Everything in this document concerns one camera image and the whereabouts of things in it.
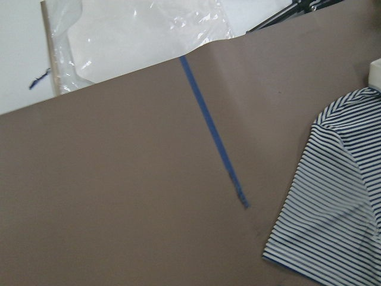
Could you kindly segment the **navy white striped polo shirt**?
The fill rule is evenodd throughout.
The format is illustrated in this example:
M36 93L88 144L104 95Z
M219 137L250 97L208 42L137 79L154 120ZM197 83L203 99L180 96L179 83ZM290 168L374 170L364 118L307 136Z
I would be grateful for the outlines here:
M380 284L380 61L311 126L263 257L323 285Z

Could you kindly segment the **clear plastic bag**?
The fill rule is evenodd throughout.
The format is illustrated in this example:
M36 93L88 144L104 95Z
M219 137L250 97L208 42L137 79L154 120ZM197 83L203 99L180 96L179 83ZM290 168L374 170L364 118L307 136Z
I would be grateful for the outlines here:
M244 35L288 1L42 1L57 95Z

